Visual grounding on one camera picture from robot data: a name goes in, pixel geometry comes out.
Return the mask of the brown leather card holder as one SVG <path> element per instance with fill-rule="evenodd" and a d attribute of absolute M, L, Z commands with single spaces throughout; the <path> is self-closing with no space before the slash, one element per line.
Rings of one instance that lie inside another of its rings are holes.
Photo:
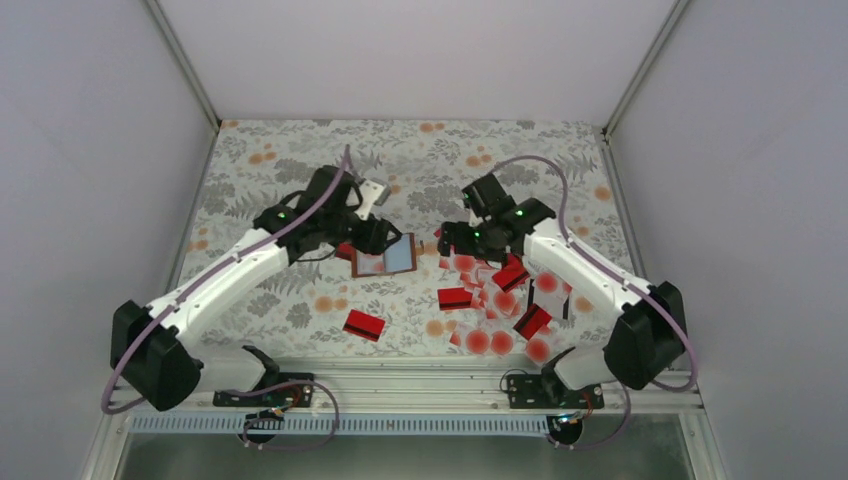
<path fill-rule="evenodd" d="M 398 242 L 380 255 L 355 250 L 351 259 L 352 276 L 365 278 L 414 272 L 418 269 L 415 247 L 415 236 L 405 233 Z"/>

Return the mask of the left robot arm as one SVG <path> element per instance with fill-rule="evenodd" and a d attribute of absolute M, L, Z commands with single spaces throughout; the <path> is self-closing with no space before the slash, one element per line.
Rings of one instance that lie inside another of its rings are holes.
<path fill-rule="evenodd" d="M 111 382 L 125 380 L 158 411 L 195 393 L 235 390 L 263 405 L 278 391 L 277 366 L 254 346 L 211 350 L 201 336 L 254 287 L 321 246 L 348 244 L 381 254 L 400 231 L 372 210 L 388 186 L 324 165 L 305 189 L 264 209 L 221 257 L 175 290 L 140 305 L 132 300 L 113 314 Z"/>

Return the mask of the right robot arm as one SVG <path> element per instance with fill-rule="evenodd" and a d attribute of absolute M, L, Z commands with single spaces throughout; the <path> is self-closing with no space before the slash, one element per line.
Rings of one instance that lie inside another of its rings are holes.
<path fill-rule="evenodd" d="M 618 268 L 570 233 L 552 208 L 536 198 L 516 202 L 492 174 L 462 193 L 470 217 L 441 224 L 441 254 L 490 262 L 515 256 L 563 280 L 613 321 L 606 344 L 571 347 L 544 363 L 541 391 L 549 404 L 565 407 L 592 384 L 641 390 L 687 352 L 683 299 L 675 285 L 653 285 Z"/>

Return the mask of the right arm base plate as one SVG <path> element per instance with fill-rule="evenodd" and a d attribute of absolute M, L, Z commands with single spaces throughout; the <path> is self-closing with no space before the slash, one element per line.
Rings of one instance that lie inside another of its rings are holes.
<path fill-rule="evenodd" d="M 546 387 L 539 374 L 508 374 L 503 381 L 511 409 L 519 410 L 587 410 L 605 406 L 600 385 L 581 390 L 568 390 L 561 385 Z"/>

